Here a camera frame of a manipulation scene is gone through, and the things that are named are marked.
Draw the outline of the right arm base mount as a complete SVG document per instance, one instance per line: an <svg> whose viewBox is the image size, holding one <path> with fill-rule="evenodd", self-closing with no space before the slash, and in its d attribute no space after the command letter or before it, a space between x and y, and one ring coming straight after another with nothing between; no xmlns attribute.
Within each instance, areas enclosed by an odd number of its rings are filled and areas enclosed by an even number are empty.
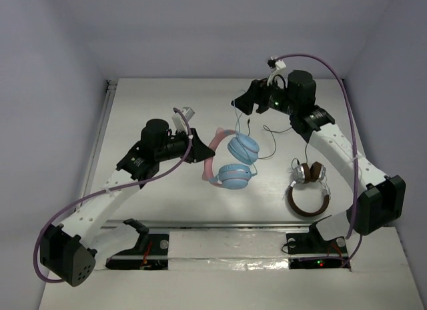
<svg viewBox="0 0 427 310"><path fill-rule="evenodd" d="M287 233L281 251L290 259L290 269L351 269L344 236L325 240L315 221L307 232Z"/></svg>

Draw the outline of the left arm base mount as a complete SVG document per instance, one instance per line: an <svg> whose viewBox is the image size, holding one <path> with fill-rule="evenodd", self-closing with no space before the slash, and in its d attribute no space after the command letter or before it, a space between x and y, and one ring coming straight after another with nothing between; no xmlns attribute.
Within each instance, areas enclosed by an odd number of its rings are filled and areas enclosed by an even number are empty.
<svg viewBox="0 0 427 310"><path fill-rule="evenodd" d="M121 249L106 261L109 270L168 270L169 233L151 233L149 227L135 219L127 219L124 225L130 226L131 234L137 238L131 240L129 249Z"/></svg>

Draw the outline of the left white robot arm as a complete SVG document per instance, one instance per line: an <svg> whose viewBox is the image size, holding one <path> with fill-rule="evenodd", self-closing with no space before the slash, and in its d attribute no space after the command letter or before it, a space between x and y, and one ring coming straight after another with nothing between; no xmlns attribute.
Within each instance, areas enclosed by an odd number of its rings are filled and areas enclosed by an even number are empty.
<svg viewBox="0 0 427 310"><path fill-rule="evenodd" d="M189 125L172 133L163 119L149 120L103 188L69 204L43 226L33 250L36 276L46 283L76 287L116 253L149 253L149 228L135 219L126 219L104 234L99 231L147 183L183 163L199 163L214 155Z"/></svg>

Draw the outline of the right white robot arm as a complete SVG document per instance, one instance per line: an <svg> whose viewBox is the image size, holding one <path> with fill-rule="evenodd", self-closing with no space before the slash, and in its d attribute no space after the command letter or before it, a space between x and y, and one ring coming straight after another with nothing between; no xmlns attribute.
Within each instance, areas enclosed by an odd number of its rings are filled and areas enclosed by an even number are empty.
<svg viewBox="0 0 427 310"><path fill-rule="evenodd" d="M289 115L292 129L332 164L353 191L357 200L341 216L356 233L367 236L400 218L406 183L399 175L387 175L358 151L335 119L316 105L316 87L310 73L295 70L283 87L254 79L231 104L246 115L268 109Z"/></svg>

